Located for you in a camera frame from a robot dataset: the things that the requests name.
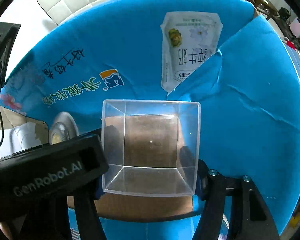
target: silver bolt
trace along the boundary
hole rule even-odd
[[[216,176],[218,174],[218,172],[216,170],[209,170],[208,173],[211,175],[211,176]]]
[[[249,182],[251,180],[251,178],[248,176],[248,175],[243,175],[242,176],[242,179],[245,181],[245,182]]]

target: pink flower print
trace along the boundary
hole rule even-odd
[[[2,99],[3,104],[5,106],[8,106],[11,109],[16,111],[20,111],[22,109],[22,105],[20,103],[16,103],[14,97],[9,94],[6,95],[1,94],[0,98]]]

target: milk carton label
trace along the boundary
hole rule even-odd
[[[168,12],[160,27],[161,86],[170,93],[216,52],[223,24],[217,13]]]

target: clear plastic box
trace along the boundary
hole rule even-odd
[[[200,116],[197,102],[104,100],[101,140],[109,171],[102,175],[103,191],[193,195]]]

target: printed logo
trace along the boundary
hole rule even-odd
[[[48,173],[47,176],[43,178],[35,178],[29,184],[20,187],[15,186],[12,190],[17,197],[22,197],[23,195],[38,190],[40,187],[50,185],[80,170],[82,170],[82,165],[80,161],[77,161],[76,163],[71,163],[71,169],[69,170],[62,167],[61,170],[56,173]]]
[[[107,91],[109,88],[124,85],[124,82],[116,69],[108,69],[106,71],[103,71],[100,73],[100,77],[107,86],[103,88],[104,91]]]

